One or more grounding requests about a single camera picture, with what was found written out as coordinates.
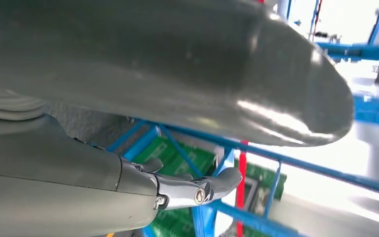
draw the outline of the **blue frame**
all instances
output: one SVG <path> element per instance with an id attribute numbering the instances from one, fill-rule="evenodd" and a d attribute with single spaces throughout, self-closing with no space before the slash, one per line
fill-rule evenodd
<path id="1" fill-rule="evenodd" d="M 351 175 L 351 174 L 345 174 L 336 170 L 332 170 L 329 168 L 311 164 L 302 160 L 298 160 L 295 158 L 291 158 L 288 156 L 270 152 L 270 151 L 260 149 L 257 147 L 251 147 L 249 145 L 245 145 L 234 140 L 229 140 L 229 139 L 211 135 L 208 133 L 198 132 L 198 131 L 181 128 L 181 127 L 154 123 L 150 121 L 146 121 L 145 124 L 151 126 L 151 128 L 133 146 L 131 146 L 131 148 L 129 148 L 124 153 L 123 157 L 125 157 L 126 159 L 133 160 L 133 158 L 136 155 L 142 152 L 143 149 L 146 148 L 150 144 L 150 142 L 152 142 L 152 140 L 156 136 L 159 135 L 158 129 L 156 128 L 158 126 L 165 133 L 168 139 L 170 139 L 170 141 L 174 144 L 175 148 L 177 148 L 178 151 L 181 150 L 180 154 L 183 157 L 183 159 L 188 160 L 190 163 L 192 163 L 191 160 L 188 158 L 188 156 L 185 154 L 182 148 L 180 148 L 179 144 L 173 138 L 169 130 L 182 133 L 188 136 L 196 137 L 196 138 L 206 140 L 209 142 L 213 142 L 213 143 L 218 144 L 219 146 L 223 146 L 225 148 L 225 155 L 222 161 L 220 162 L 220 164 L 218 165 L 217 169 L 213 172 L 214 176 L 218 175 L 225 168 L 224 164 L 226 160 L 231 161 L 231 162 L 233 161 L 234 149 L 240 149 L 242 151 L 254 153 L 265 158 L 277 160 L 279 162 L 279 168 L 277 170 L 277 174 L 273 181 L 270 197 L 274 197 L 275 189 L 278 184 L 279 174 L 281 172 L 282 163 L 286 163 L 286 164 L 293 165 L 305 170 L 313 171 L 315 173 L 319 173 L 322 175 L 340 179 L 348 183 L 352 183 L 354 185 L 379 192 L 379 182 L 376 182 L 374 180 L 370 180 L 364 177 Z M 200 173 L 200 171 L 196 167 L 194 168 L 194 170 L 196 171 L 196 173 Z M 303 235 L 297 233 L 297 231 L 295 230 L 284 227 L 278 223 L 275 223 L 267 219 L 272 200 L 273 198 L 270 198 L 268 200 L 265 207 L 265 214 L 263 217 L 229 206 L 227 204 L 222 203 L 220 200 L 215 201 L 209 205 L 193 207 L 192 217 L 194 221 L 196 236 L 197 237 L 213 237 L 214 236 L 214 220 L 215 220 L 217 211 L 220 211 L 225 214 L 233 216 L 234 219 L 242 221 L 245 225 L 251 228 L 254 228 L 257 231 L 260 231 L 262 233 L 265 233 L 273 237 L 304 237 Z M 144 228 L 143 233 L 147 237 L 154 236 L 154 232 L 150 226 Z"/>
<path id="2" fill-rule="evenodd" d="M 376 41 L 376 37 L 379 33 L 379 14 L 377 16 L 376 23 L 374 24 L 373 30 L 371 31 L 370 37 L 368 39 L 368 44 L 374 44 L 374 41 Z"/>

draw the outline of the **blue steel bar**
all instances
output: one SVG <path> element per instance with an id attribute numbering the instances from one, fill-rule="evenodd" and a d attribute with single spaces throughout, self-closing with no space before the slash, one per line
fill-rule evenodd
<path id="1" fill-rule="evenodd" d="M 376 37 L 379 33 L 379 14 L 377 16 L 376 23 L 374 24 L 373 30 L 371 31 L 370 37 L 368 38 L 368 44 L 374 44 Z"/>
<path id="2" fill-rule="evenodd" d="M 152 125 L 149 131 L 140 137 L 122 156 L 125 159 L 132 161 L 134 157 L 140 154 L 158 135 L 158 130 Z"/>
<path id="3" fill-rule="evenodd" d="M 125 134 L 120 136 L 114 143 L 112 143 L 108 148 L 107 151 L 113 152 L 121 145 L 123 142 L 125 142 L 127 139 L 131 137 L 135 132 L 137 132 L 144 124 L 146 121 L 140 120 L 134 127 L 132 127 L 130 130 L 128 130 Z"/>
<path id="4" fill-rule="evenodd" d="M 272 200 L 274 199 L 274 196 L 275 196 L 275 190 L 277 190 L 278 181 L 280 180 L 280 174 L 281 174 L 281 165 L 282 163 L 281 161 L 279 161 L 277 173 L 275 174 L 274 181 L 272 183 L 271 192 L 269 194 L 268 201 L 266 202 L 266 207 L 264 211 L 265 218 L 268 218 L 269 210 L 271 209 Z"/>
<path id="5" fill-rule="evenodd" d="M 204 229 L 204 215 L 201 210 L 201 206 L 191 208 L 192 221 L 194 222 L 194 230 L 196 237 L 207 237 Z"/>
<path id="6" fill-rule="evenodd" d="M 244 145 L 244 144 L 241 144 L 240 142 L 232 141 L 232 140 L 229 140 L 229 139 L 226 139 L 223 137 L 219 137 L 219 136 L 215 136 L 215 135 L 211 135 L 208 133 L 193 131 L 193 130 L 181 128 L 181 127 L 174 127 L 174 126 L 166 126 L 166 127 L 170 130 L 180 132 L 180 133 L 184 133 L 186 135 L 197 137 L 197 138 L 200 138 L 200 139 L 203 139 L 206 141 L 210 141 L 210 142 L 219 144 L 221 146 L 239 148 L 240 150 L 251 152 L 251 153 L 272 159 L 272 160 L 281 161 L 281 162 L 288 164 L 288 165 L 292 165 L 292 166 L 295 166 L 295 167 L 298 167 L 301 169 L 305 169 L 308 171 L 312 171 L 315 173 L 323 174 L 323 175 L 331 177 L 331 178 L 340 179 L 340 180 L 345 181 L 347 183 L 379 192 L 379 182 L 374 181 L 374 180 L 370 180 L 370 179 L 365 178 L 365 177 L 360 177 L 357 175 L 342 173 L 342 172 L 334 170 L 334 169 L 329 169 L 326 167 L 322 167 L 322 166 L 315 165 L 312 163 L 308 163 L 308 162 L 305 162 L 305 161 L 302 161 L 299 159 L 295 159 L 295 158 L 291 158 L 291 157 L 284 156 L 281 154 L 277 154 L 274 152 L 270 152 L 270 151 L 260 149 L 257 147 L 251 147 L 248 145 Z"/>
<path id="7" fill-rule="evenodd" d="M 302 235 L 299 235 L 295 230 L 284 227 L 254 213 L 229 206 L 222 203 L 220 200 L 214 201 L 209 205 L 223 212 L 224 214 L 230 215 L 234 219 L 243 222 L 244 225 L 249 226 L 266 235 L 272 237 L 303 237 Z"/>
<path id="8" fill-rule="evenodd" d="M 156 237 L 156 235 L 154 234 L 154 231 L 153 229 L 151 228 L 151 226 L 146 226 L 142 229 L 142 232 L 143 234 L 145 235 L 145 237 Z"/>
<path id="9" fill-rule="evenodd" d="M 292 1 L 292 0 L 288 0 L 288 6 L 287 6 L 287 20 L 288 20 L 288 18 L 290 17 L 291 1 Z"/>
<path id="10" fill-rule="evenodd" d="M 177 143 L 175 138 L 172 137 L 171 133 L 168 131 L 168 129 L 165 128 L 163 124 L 158 124 L 159 128 L 161 131 L 163 131 L 166 135 L 166 137 L 169 139 L 169 141 L 172 142 L 174 145 L 175 149 L 177 149 L 178 153 L 184 158 L 184 160 L 188 163 L 189 167 L 194 171 L 194 173 L 198 176 L 201 177 L 203 174 L 198 170 L 197 166 L 195 166 L 194 163 L 190 160 L 190 158 L 185 154 L 184 150 L 182 150 L 181 146 Z"/>
<path id="11" fill-rule="evenodd" d="M 213 176 L 216 177 L 219 173 L 224 169 L 225 161 L 229 159 L 229 156 L 234 156 L 234 149 L 225 148 L 225 154 L 223 155 L 223 159 L 220 161 L 220 164 L 217 165 L 217 169 L 214 170 Z"/>
<path id="12" fill-rule="evenodd" d="M 328 55 L 337 58 L 355 58 L 358 60 L 377 60 L 379 61 L 379 46 L 368 46 L 366 44 L 337 44 L 337 43 L 317 43 L 322 49 L 328 50 Z"/>
<path id="13" fill-rule="evenodd" d="M 319 0 L 316 0 L 316 4 L 314 6 L 314 11 L 313 11 L 313 17 L 311 19 L 311 24 L 310 24 L 310 31 L 308 33 L 308 39 L 309 40 L 310 40 L 311 34 L 313 33 L 313 25 L 314 25 L 314 21 L 316 20 L 316 12 L 317 12 L 318 6 L 319 6 Z"/>

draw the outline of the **bright light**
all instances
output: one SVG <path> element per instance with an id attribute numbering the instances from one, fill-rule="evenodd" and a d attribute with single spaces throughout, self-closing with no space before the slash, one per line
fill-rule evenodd
<path id="1" fill-rule="evenodd" d="M 323 134 L 323 133 L 311 132 L 308 129 L 306 124 L 304 124 L 302 121 L 298 120 L 297 118 L 295 118 L 289 114 L 273 111 L 273 110 L 265 108 L 261 105 L 251 103 L 248 101 L 239 100 L 239 101 L 237 101 L 237 105 L 244 108 L 244 109 L 255 112 L 255 113 L 257 113 L 257 114 L 259 114 L 265 118 L 268 118 L 278 125 L 290 128 L 294 131 L 308 135 L 310 137 L 322 137 L 322 138 L 328 138 L 328 139 L 331 139 L 334 137 L 332 134 Z"/>
<path id="2" fill-rule="evenodd" d="M 280 16 L 275 14 L 275 13 L 271 13 L 269 15 L 269 17 L 271 18 L 271 20 L 279 20 L 280 19 Z"/>
<path id="3" fill-rule="evenodd" d="M 320 64 L 322 62 L 322 54 L 316 49 L 313 50 L 313 52 L 311 53 L 311 61 L 312 63 Z"/>
<path id="4" fill-rule="evenodd" d="M 252 122 L 252 121 L 247 121 L 247 122 L 251 126 L 253 126 L 254 128 L 262 130 L 263 132 L 268 133 L 269 135 L 281 138 L 284 141 L 288 141 L 288 142 L 292 142 L 292 143 L 297 143 L 297 144 L 304 144 L 304 142 L 302 142 L 302 141 L 299 141 L 299 140 L 291 138 L 291 137 L 284 136 L 283 134 L 281 134 L 279 132 L 272 131 L 272 130 L 270 130 L 270 129 L 266 128 L 266 127 L 263 127 L 263 126 L 255 123 L 255 122 Z"/>

